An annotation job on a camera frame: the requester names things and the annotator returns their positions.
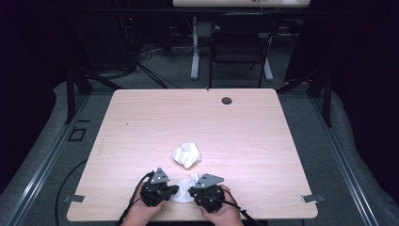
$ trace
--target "table top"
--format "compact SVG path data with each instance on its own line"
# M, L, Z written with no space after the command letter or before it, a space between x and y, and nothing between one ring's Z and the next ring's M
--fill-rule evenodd
M173 0L174 7L307 8L311 0Z
M222 98L232 102L225 105ZM197 144L202 161L186 169L174 150ZM273 89L123 89L114 93L67 218L117 220L137 183L162 168L170 186L193 173L223 177L257 219L314 218L311 190ZM204 220L194 202L168 201L154 221Z

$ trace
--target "gray carpet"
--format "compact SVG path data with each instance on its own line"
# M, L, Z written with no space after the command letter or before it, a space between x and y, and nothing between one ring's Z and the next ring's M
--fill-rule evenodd
M291 51L295 45L292 40L275 38L270 50L269 61L275 76L273 82L263 83L263 88L277 89L283 86L282 79ZM143 60L143 65L156 73L159 73L169 82L180 88L204 88L207 86L207 49L201 48L201 60L199 68L199 79L190 79L191 53L178 55L174 52L154 51L151 57ZM256 77L247 69L246 80ZM127 89L160 89L144 72L132 73L129 76L112 80ZM220 87L234 87L230 81L220 79L217 81ZM56 157L54 166L48 174L43 185L40 185L37 196L33 198L31 206L26 206L24 214L20 215L21 225L56 225L55 204L56 195L62 181L67 174L89 155L91 146L101 126L104 113L110 101L112 92L109 88L96 81L91 81L95 88L89 97L77 96L84 103L82 110L78 113L74 123L71 125L64 142L60 145L60 155ZM337 159L334 157L333 146L328 139L324 123L318 117L318 109L315 107L317 101L309 100L303 93L304 88L295 89L292 94L281 94L279 96L284 114L287 118L292 132L295 145L301 158L305 173L309 180L311 191L326 197L324 202L317 204L319 215L314 219L306 220L306 225L364 225L359 210L340 171ZM52 118L43 129L40 138L24 164L9 184L8 189L0 197L1 225L7 225L9 220L15 216L15 208L19 207L21 197L29 186L32 177L35 176L37 168L53 149L58 135L66 130L63 122L66 120L66 91L65 84L56 88L57 103ZM369 204L379 225L399 225L399 211L397 205L376 184L373 175L359 158L353 144L351 129L344 114L342 104L336 95L332 100L332 124L333 132L340 141L343 150L350 160L351 167L368 198ZM68 141L71 128L85 129L86 133L82 141ZM60 199L66 194L73 194L81 176L84 166L78 168L64 185ZM60 225L115 225L114 222L69 222L66 220L66 212L69 205L59 201L58 215ZM193 223L169 223L168 225L185 225ZM209 225L207 223L195 223L194 225ZM301 225L300 220L269 220L269 225Z

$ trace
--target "hand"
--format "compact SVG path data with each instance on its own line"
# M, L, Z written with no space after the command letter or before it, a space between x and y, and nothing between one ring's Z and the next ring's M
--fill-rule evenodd
M140 188L137 190L135 195L135 200L141 198L140 192L145 183L140 185ZM141 199L137 201L129 210L125 220L121 224L121 226L144 226L150 222L150 219L161 212L162 208L164 208L166 201L160 202L157 206L148 207L146 203L144 203Z
M220 185L223 190L227 190L230 192L230 189L224 185ZM225 200L228 202L234 203L234 199L232 196L226 192L224 192ZM202 216L214 223L215 226L244 226L243 221L240 217L240 212L237 208L229 205L223 204L223 206L216 213L208 213L202 206L199 207Z

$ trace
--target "white tissue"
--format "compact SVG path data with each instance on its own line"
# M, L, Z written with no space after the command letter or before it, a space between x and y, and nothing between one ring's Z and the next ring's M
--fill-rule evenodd
M176 162L182 164L187 169L195 162L201 161L200 152L195 143L185 143L173 152L172 157Z
M199 178L200 176L197 173L194 173L191 174L190 178L178 182L176 186L179 186L179 190L176 194L172 195L170 199L179 203L192 202L194 198L190 196L190 193L188 193L188 188L193 186Z

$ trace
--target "office chair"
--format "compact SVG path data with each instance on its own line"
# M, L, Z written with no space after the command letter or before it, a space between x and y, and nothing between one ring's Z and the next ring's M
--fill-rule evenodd
M211 25L209 88L212 87L214 62L250 64L251 70L255 64L261 64L260 88L267 52L277 28L276 20L263 12L224 13L217 16Z

